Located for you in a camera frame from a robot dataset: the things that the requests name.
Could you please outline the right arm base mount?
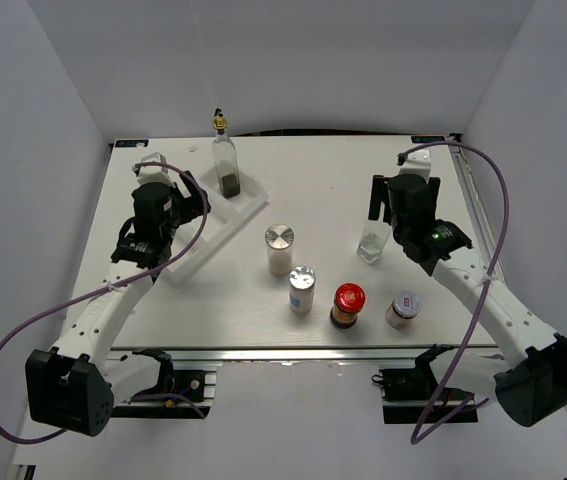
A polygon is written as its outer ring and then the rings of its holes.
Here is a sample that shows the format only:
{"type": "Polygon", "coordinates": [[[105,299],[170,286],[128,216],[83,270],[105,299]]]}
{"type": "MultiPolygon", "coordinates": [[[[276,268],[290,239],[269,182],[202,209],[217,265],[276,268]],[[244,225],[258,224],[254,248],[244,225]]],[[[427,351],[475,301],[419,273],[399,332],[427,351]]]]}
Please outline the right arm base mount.
{"type": "MultiPolygon", "coordinates": [[[[414,359],[411,367],[382,368],[371,381],[380,387],[385,424],[416,424],[438,382],[430,369],[436,356],[456,350],[451,345],[434,345],[414,359]]],[[[427,415],[425,424],[434,424],[452,412],[469,394],[463,390],[445,387],[427,415]]],[[[474,397],[447,423],[477,423],[478,412],[474,397]]]]}

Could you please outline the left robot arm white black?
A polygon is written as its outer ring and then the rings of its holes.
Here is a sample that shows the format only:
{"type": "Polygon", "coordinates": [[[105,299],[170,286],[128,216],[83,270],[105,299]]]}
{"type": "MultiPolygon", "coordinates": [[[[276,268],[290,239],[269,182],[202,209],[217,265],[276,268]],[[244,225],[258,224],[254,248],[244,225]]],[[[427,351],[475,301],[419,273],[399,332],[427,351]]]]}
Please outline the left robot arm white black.
{"type": "Polygon", "coordinates": [[[38,423],[94,437],[120,403],[136,395],[162,399],[174,388],[171,357],[161,350],[135,350],[106,363],[125,322],[169,263],[177,229],[206,220],[211,210],[189,171],[174,182],[166,168],[149,166],[152,173],[137,176],[134,214],[119,231],[102,292],[49,350],[35,350],[26,361],[29,411],[38,423]]]}

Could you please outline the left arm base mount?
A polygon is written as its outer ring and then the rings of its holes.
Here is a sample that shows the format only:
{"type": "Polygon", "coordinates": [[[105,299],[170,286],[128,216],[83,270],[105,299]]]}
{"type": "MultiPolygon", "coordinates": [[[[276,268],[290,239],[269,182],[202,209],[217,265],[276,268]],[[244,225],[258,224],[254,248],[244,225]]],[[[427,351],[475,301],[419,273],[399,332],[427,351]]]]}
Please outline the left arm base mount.
{"type": "Polygon", "coordinates": [[[120,364],[129,359],[148,358],[159,363],[159,380],[123,401],[112,413],[113,418],[204,420],[211,410],[216,385],[215,373],[202,367],[174,363],[170,354],[157,349],[137,349],[123,355],[120,364]]]}

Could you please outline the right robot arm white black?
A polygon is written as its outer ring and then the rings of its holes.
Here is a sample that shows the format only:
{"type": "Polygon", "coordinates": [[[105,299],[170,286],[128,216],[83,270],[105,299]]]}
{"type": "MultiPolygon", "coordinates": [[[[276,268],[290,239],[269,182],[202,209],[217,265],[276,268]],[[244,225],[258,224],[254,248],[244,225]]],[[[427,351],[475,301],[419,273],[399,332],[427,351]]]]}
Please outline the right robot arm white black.
{"type": "Polygon", "coordinates": [[[435,177],[376,175],[368,217],[390,225],[405,255],[478,316],[502,357],[433,346],[415,361],[415,388],[429,399],[449,387],[478,394],[497,402],[517,424],[531,427],[567,405],[567,336],[488,276],[458,226],[436,218],[439,187],[435,177]]]}

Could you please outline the glass bottle dark sauce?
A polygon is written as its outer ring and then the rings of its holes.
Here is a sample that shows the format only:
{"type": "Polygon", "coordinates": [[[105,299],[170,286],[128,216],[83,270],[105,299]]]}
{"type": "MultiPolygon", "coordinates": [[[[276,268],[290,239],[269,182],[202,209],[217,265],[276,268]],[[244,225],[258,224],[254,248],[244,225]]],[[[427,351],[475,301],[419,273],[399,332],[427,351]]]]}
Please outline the glass bottle dark sauce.
{"type": "Polygon", "coordinates": [[[212,120],[216,132],[212,142],[214,165],[221,195],[232,198],[240,194],[240,176],[237,151],[227,135],[227,120],[220,108],[216,108],[212,120]]]}

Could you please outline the glass bottle clear liquid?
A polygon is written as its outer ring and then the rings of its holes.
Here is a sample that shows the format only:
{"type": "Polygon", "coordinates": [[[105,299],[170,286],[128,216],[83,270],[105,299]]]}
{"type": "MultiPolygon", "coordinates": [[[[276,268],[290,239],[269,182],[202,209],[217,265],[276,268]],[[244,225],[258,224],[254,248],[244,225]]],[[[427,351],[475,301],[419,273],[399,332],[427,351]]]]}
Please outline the glass bottle clear liquid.
{"type": "Polygon", "coordinates": [[[356,253],[366,264],[375,263],[383,254],[391,227],[382,221],[368,220],[363,228],[356,253]]]}

